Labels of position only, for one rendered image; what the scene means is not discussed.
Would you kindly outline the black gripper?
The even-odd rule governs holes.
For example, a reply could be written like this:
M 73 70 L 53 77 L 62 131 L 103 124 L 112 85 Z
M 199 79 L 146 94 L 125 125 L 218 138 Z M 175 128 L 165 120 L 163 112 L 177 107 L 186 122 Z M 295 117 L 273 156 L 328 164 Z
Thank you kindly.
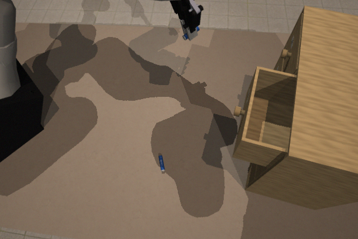
M 183 34 L 187 33 L 188 39 L 191 41 L 198 36 L 197 28 L 200 25 L 202 5 L 198 5 L 194 0 L 177 0 L 170 1 L 175 14 L 181 22 Z

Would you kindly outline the blue aa battery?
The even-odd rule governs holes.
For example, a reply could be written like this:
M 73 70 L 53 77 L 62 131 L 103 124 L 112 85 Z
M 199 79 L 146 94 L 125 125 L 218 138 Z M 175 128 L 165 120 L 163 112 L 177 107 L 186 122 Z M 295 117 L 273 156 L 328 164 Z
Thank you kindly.
M 199 27 L 197 27 L 197 31 L 199 31 L 199 30 L 200 30 Z M 183 37 L 184 40 L 187 40 L 188 39 L 187 33 L 184 34 L 182 37 Z

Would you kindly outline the small wooden chest of drawers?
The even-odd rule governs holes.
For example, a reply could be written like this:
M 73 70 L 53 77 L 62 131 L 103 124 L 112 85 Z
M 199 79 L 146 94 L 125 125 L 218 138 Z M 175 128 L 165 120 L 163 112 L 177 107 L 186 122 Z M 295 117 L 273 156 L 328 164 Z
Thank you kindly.
M 288 153 L 245 190 L 317 210 L 358 202 L 358 16 L 302 15 Z

